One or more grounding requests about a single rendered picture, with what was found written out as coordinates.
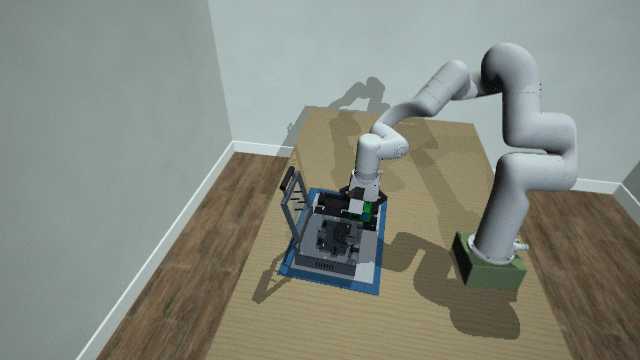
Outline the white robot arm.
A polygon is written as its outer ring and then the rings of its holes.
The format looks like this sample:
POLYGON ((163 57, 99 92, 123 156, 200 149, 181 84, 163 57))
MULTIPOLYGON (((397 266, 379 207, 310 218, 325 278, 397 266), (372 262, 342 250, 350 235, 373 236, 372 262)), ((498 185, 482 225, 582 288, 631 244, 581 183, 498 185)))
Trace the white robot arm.
POLYGON ((373 180, 383 174, 381 159, 401 158, 408 152, 408 141, 393 129, 401 120, 434 117, 450 100, 498 93, 502 93, 505 144, 547 152, 511 152, 497 162, 485 211, 467 246, 478 258, 503 265, 514 259, 514 251, 529 249, 515 239, 529 209, 525 192, 564 192, 578 177, 576 124, 563 113, 540 113, 539 70, 523 47, 512 43, 492 46, 480 71, 469 73, 460 60, 445 63, 413 98, 387 109, 370 132, 359 137, 354 173, 359 179, 373 180))

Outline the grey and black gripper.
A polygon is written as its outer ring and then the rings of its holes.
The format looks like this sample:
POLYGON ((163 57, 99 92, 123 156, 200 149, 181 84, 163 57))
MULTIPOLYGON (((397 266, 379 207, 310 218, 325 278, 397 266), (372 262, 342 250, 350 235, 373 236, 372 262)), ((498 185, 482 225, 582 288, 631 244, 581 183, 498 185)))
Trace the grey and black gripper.
MULTIPOLYGON (((355 169, 354 169, 355 170, 355 169)), ((350 199, 353 198, 355 188, 361 187, 365 188, 363 200, 372 202, 372 210, 371 215, 373 216, 373 212, 376 211, 376 207, 387 200, 387 196, 380 191, 380 174, 373 180, 362 180, 356 177, 354 170, 352 171, 349 185, 343 187, 339 190, 339 193, 343 196, 343 198, 347 202, 347 208, 349 210, 350 199), (348 194, 346 193, 348 191, 348 194), (378 195, 381 197, 378 199, 378 195)))

